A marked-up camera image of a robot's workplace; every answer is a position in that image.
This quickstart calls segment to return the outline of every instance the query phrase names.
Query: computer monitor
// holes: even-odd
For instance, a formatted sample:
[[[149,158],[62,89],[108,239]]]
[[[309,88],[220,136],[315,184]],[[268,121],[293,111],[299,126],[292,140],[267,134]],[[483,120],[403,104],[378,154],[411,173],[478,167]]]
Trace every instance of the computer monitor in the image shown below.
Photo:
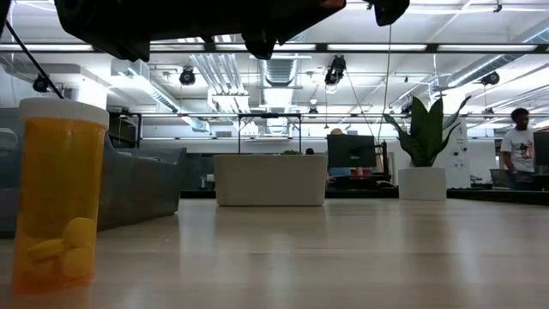
[[[328,167],[376,167],[374,136],[328,135]]]
[[[534,132],[535,164],[549,166],[549,132]]]

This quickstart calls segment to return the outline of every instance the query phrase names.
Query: person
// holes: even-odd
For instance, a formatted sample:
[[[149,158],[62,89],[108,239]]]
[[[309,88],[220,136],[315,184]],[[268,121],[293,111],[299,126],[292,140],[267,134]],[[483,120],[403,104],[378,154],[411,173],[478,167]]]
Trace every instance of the person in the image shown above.
[[[343,135],[343,131],[341,129],[335,128],[329,133],[330,135]],[[351,168],[350,167],[332,167],[328,169],[328,176],[330,179],[336,178],[336,177],[350,177],[351,176]]]
[[[511,113],[515,127],[505,133],[501,143],[511,190],[528,190],[528,181],[534,174],[534,133],[528,128],[528,115],[524,108],[516,108]]]

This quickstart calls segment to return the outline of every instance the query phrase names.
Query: gray couch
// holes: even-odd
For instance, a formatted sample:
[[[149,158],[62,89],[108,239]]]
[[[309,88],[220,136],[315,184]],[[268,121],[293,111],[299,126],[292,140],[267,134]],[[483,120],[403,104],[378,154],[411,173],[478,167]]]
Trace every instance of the gray couch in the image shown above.
[[[13,139],[0,130],[0,237],[13,237],[24,137],[17,109],[0,109],[2,128],[17,139],[13,147]],[[172,215],[178,209],[184,157],[184,148],[115,150],[106,136],[98,229]]]

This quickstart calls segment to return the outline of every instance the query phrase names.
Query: ceiling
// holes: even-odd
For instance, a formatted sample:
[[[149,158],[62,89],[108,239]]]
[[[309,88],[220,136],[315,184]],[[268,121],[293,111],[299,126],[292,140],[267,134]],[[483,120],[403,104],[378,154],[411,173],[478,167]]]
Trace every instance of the ceiling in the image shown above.
[[[547,21],[549,25],[547,0],[501,0],[504,9],[499,13],[492,12],[496,5],[495,0],[412,0],[411,3],[408,12],[392,27],[378,27],[373,12],[367,11],[364,4],[348,1],[344,10],[307,30],[303,42],[385,43],[389,42],[390,32],[391,42],[394,43],[517,43],[514,38],[535,25],[543,21]],[[10,20],[15,31],[27,43],[79,42],[64,32],[57,19],[55,7],[48,1],[20,0],[13,6]],[[231,36],[231,39],[233,42],[241,41],[237,35]],[[11,41],[9,34],[4,31],[2,42]],[[397,99],[418,82],[424,82],[435,75],[450,76],[485,56],[346,53],[344,56],[348,74],[341,80],[334,94],[326,94],[322,80],[334,54],[307,54],[304,51],[300,55],[309,58],[299,60],[297,81],[289,105],[293,106],[292,111],[306,112],[311,105],[310,100],[316,99],[320,113],[325,111],[325,106],[328,106],[328,112],[357,112],[358,103],[368,112],[380,113],[384,108],[390,110],[390,107],[395,112],[400,112],[401,102],[396,102]],[[99,77],[108,79],[111,75],[112,57],[106,54],[36,53],[35,56],[43,64],[78,64]],[[235,57],[242,83],[250,96],[250,107],[265,105],[264,92],[259,88],[264,85],[259,62],[248,54],[239,53]],[[19,63],[28,65],[25,55],[14,55],[13,64]],[[547,63],[547,54],[527,55],[498,69],[501,81],[495,87],[486,87],[486,95],[483,95],[482,85],[469,83],[446,91],[444,98],[448,102],[461,101],[467,94],[471,94],[474,98],[466,106],[466,111],[480,112],[485,106],[520,97],[534,88],[547,85],[549,69],[543,67]],[[152,54],[148,62],[152,79],[163,91],[179,100],[185,110],[207,112],[208,84],[200,72],[195,70],[196,83],[193,86],[184,87],[178,81],[184,66],[195,65],[190,54],[182,53]],[[528,74],[538,68],[540,69],[537,72]],[[522,75],[525,76],[506,83]],[[130,109],[155,105],[150,97],[138,91],[131,88],[121,90],[128,96],[121,99],[120,96],[111,94],[107,103],[126,105]],[[418,88],[414,94],[429,100],[427,86]],[[498,112],[507,113],[517,106],[529,107],[534,112],[544,112],[545,105],[549,107],[549,92],[536,96],[535,100],[508,105]]]

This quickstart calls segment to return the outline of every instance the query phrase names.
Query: plant pot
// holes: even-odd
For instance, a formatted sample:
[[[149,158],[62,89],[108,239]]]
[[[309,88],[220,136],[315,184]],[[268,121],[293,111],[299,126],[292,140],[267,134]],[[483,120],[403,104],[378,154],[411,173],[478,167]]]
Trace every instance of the plant pot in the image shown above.
[[[439,167],[410,167],[398,171],[401,200],[446,200],[446,170]]]

